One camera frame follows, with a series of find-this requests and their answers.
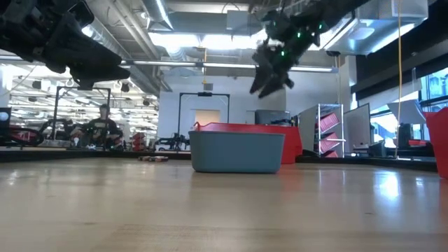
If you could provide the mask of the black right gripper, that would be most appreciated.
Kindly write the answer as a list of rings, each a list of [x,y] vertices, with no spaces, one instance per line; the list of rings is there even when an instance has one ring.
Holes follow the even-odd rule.
[[[263,18],[267,38],[257,47],[252,56],[255,78],[249,90],[252,95],[259,92],[262,99],[284,87],[292,89],[295,83],[288,73],[277,74],[273,69],[290,69],[311,45],[320,46],[320,35],[328,29],[322,13],[287,15],[271,10]]]

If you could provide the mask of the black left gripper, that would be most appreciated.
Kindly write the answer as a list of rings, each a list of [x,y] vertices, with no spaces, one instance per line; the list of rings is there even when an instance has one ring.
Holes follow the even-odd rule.
[[[85,1],[1,0],[1,49],[54,72],[69,69],[85,90],[129,78],[122,57],[81,31],[94,19]]]

